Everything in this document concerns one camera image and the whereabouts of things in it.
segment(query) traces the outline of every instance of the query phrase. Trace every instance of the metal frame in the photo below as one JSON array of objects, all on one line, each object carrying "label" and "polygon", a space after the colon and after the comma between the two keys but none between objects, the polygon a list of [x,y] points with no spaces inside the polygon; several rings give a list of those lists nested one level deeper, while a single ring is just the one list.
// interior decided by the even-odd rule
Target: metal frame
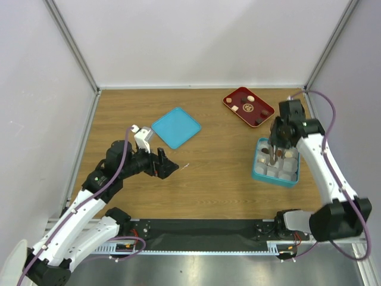
[{"label": "metal frame", "polygon": [[91,88],[98,92],[99,88],[96,85],[95,79],[93,78],[88,65],[86,64],[85,59],[83,58],[81,52],[78,49],[78,46],[76,42],[73,39],[73,36],[71,35],[65,20],[63,19],[56,3],[54,0],[43,0],[46,7],[48,8],[49,12],[51,13],[51,16],[53,20],[55,21],[58,30],[60,30],[64,40],[66,41],[71,53],[73,54],[74,58],[76,59],[78,65],[82,69],[83,74],[85,75],[87,81],[89,82]]},{"label": "metal frame", "polygon": [[321,68],[323,67],[324,63],[327,60],[327,57],[331,53],[331,50],[333,49],[334,45],[338,41],[343,29],[345,28],[349,18],[351,17],[353,11],[355,10],[357,4],[360,2],[360,0],[350,0],[348,5],[346,6],[338,24],[336,25],[330,39],[328,40],[328,43],[326,47],[324,48],[324,51],[322,55],[320,56],[319,60],[317,61],[317,64],[315,65],[311,75],[309,76],[304,89],[308,91],[314,81],[316,80],[317,75],[319,74]]},{"label": "metal frame", "polygon": [[85,152],[85,148],[86,148],[86,144],[88,142],[92,122],[94,119],[96,108],[97,108],[98,102],[99,102],[99,97],[101,96],[101,94],[102,94],[102,91],[96,92],[96,94],[94,96],[93,103],[92,103],[91,108],[89,110],[88,119],[86,121],[85,129],[83,131],[83,135],[82,135],[81,142],[80,142],[80,147],[79,147],[79,150],[78,150],[78,153],[76,156],[76,162],[74,164],[73,171],[71,172],[69,185],[66,189],[65,200],[63,201],[63,203],[61,203],[61,208],[60,208],[61,210],[64,210],[66,207],[69,207],[69,204],[71,201],[71,195],[73,193],[74,185],[76,183],[79,167],[81,165],[83,153]]}]

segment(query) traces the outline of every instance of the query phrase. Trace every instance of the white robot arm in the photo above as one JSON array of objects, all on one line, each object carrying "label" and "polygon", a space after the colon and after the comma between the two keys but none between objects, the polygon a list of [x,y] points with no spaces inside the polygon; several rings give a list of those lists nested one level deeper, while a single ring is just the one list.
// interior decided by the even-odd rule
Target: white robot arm
[{"label": "white robot arm", "polygon": [[315,213],[283,211],[284,227],[312,234],[317,241],[359,236],[371,212],[371,204],[367,198],[358,198],[347,183],[324,140],[325,131],[320,122],[305,118],[300,100],[280,102],[279,110],[280,116],[275,118],[270,130],[271,159],[276,160],[274,154],[278,147],[296,147],[314,176],[323,205]]},{"label": "white robot arm", "polygon": [[162,148],[154,154],[149,147],[153,131],[132,126],[137,150],[132,151],[128,136],[115,141],[106,158],[88,176],[72,205],[56,225],[33,248],[28,249],[24,272],[38,286],[64,285],[70,274],[104,242],[128,233],[131,217],[118,208],[106,212],[97,225],[81,234],[87,223],[122,189],[123,180],[145,172],[165,179],[179,166]]}]

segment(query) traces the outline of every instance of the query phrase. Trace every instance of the metal floor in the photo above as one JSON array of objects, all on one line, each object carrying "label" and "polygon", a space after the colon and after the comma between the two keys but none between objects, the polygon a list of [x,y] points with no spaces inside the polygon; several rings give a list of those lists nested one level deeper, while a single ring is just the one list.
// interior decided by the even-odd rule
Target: metal floor
[{"label": "metal floor", "polygon": [[[301,245],[300,253],[309,246]],[[353,254],[352,245],[342,247]],[[240,255],[140,255],[115,263],[108,259],[85,262],[68,286],[362,286],[357,262],[330,244],[315,247],[296,263],[276,257]]]}]

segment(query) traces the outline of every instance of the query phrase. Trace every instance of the blue container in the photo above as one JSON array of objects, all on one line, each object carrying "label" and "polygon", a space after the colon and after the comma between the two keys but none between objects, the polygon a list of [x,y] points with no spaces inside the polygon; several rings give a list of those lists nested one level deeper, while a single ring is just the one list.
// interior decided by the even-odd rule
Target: blue container
[{"label": "blue container", "polygon": [[255,169],[255,162],[257,162],[258,144],[261,141],[268,141],[268,139],[267,138],[260,138],[257,142],[257,146],[255,146],[255,156],[254,156],[254,162],[253,162],[252,171],[251,171],[252,178],[254,180],[257,180],[257,181],[262,181],[262,182],[266,182],[266,183],[270,183],[270,184],[274,184],[274,185],[278,185],[278,186],[285,186],[287,188],[292,188],[293,186],[295,186],[299,182],[300,154],[298,155],[298,170],[296,171],[296,181],[295,182],[294,181],[286,181],[283,179],[258,174],[254,169]]},{"label": "blue container", "polygon": [[172,149],[177,149],[201,130],[201,125],[182,108],[176,107],[152,124],[155,133]]}]

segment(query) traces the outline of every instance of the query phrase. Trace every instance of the cable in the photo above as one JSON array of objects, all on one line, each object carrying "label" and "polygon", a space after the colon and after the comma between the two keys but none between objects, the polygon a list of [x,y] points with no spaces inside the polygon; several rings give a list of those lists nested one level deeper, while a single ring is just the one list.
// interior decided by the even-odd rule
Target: cable
[{"label": "cable", "polygon": [[[303,92],[304,91],[299,91],[299,92],[297,92],[296,94],[292,95],[289,98],[292,100],[296,95],[301,94]],[[325,162],[327,164],[327,167],[330,170],[330,172],[331,172],[333,178],[335,179],[337,185],[339,186],[339,189],[342,191],[345,199],[349,202],[349,204],[351,205],[353,211],[356,213],[359,221],[361,222],[361,225],[362,225],[362,227],[364,229],[365,238],[366,238],[366,241],[367,241],[367,250],[366,250],[366,253],[365,253],[365,255],[363,257],[357,258],[357,257],[351,256],[348,253],[344,252],[333,241],[331,241],[331,243],[345,257],[347,257],[347,258],[349,258],[351,260],[363,261],[363,260],[369,258],[370,253],[371,253],[371,239],[370,239],[370,234],[369,234],[368,226],[367,226],[366,221],[363,218],[361,212],[359,211],[359,209],[357,208],[357,206],[355,205],[355,203],[352,201],[351,197],[348,195],[347,191],[345,190],[345,187],[343,186],[342,182],[340,181],[340,178],[339,178],[338,174],[335,172],[333,166],[331,165],[331,162],[329,161],[329,158],[328,158],[328,155],[327,155],[327,151],[326,151],[326,145],[327,145],[328,135],[331,132],[332,127],[335,124],[335,120],[336,120],[336,109],[335,109],[335,106],[333,105],[333,102],[325,94],[322,94],[319,91],[308,91],[308,92],[310,92],[312,94],[317,94],[317,95],[323,97],[329,103],[329,105],[331,106],[331,109],[332,109],[332,120],[329,123],[329,126],[328,126],[328,129],[326,131],[326,134],[323,137],[323,143],[321,144],[321,151],[323,153],[323,158],[324,158],[324,160],[325,160]]]},{"label": "cable", "polygon": [[293,235],[295,237],[295,246],[298,247],[299,245],[302,244],[302,238],[300,237],[300,235],[296,231]]},{"label": "cable", "polygon": [[[115,180],[116,178],[118,177],[120,171],[122,170],[123,168],[123,165],[124,165],[124,161],[126,159],[126,155],[127,155],[127,146],[128,146],[128,141],[129,141],[129,131],[132,129],[132,127],[130,128],[127,128],[126,130],[126,135],[124,137],[124,147],[123,147],[123,155],[121,157],[121,160],[120,160],[120,164],[119,164],[119,167],[118,169],[116,170],[114,176],[107,182],[106,185],[104,185],[98,192],[96,192],[94,195],[88,197],[87,199],[85,199],[83,202],[81,202],[80,204],[78,204],[77,207],[74,208],[74,210],[77,212],[78,209],[80,209],[81,207],[83,207],[83,205],[85,205],[88,201],[92,200],[93,198],[99,196],[100,194],[102,194]],[[70,212],[64,219],[63,221],[57,226],[57,228],[54,230],[54,232],[52,233],[52,235],[47,239],[47,241],[45,242],[45,246],[48,246],[49,243],[53,240],[53,238],[57,235],[57,233],[60,231],[60,229],[65,225],[65,223],[72,217],[72,215],[74,215],[73,212]],[[32,260],[29,262],[29,264],[24,268],[24,271],[23,273],[21,274],[19,280],[18,280],[18,283],[17,283],[17,286],[21,286],[21,283],[23,282],[23,279],[24,277],[26,276],[26,273],[28,273],[29,269],[32,267],[32,265],[37,261],[38,257],[42,254],[42,252],[44,251],[43,248],[41,248],[37,254],[34,256],[34,258],[32,258]]]},{"label": "cable", "polygon": [[108,241],[114,241],[114,240],[135,240],[135,241],[140,241],[142,244],[143,244],[143,247],[141,249],[139,249],[137,252],[134,252],[132,254],[129,254],[128,256],[126,257],[121,257],[121,258],[113,258],[112,256],[107,256],[107,255],[99,255],[99,256],[95,256],[95,257],[91,257],[89,259],[86,259],[84,261],[82,261],[81,263],[86,263],[86,262],[90,262],[90,261],[93,261],[93,260],[96,260],[96,259],[110,259],[110,260],[114,260],[115,262],[119,262],[119,261],[125,261],[127,259],[131,259],[135,256],[137,256],[140,252],[142,252],[145,247],[146,247],[146,242],[143,238],[141,237],[114,237]]}]

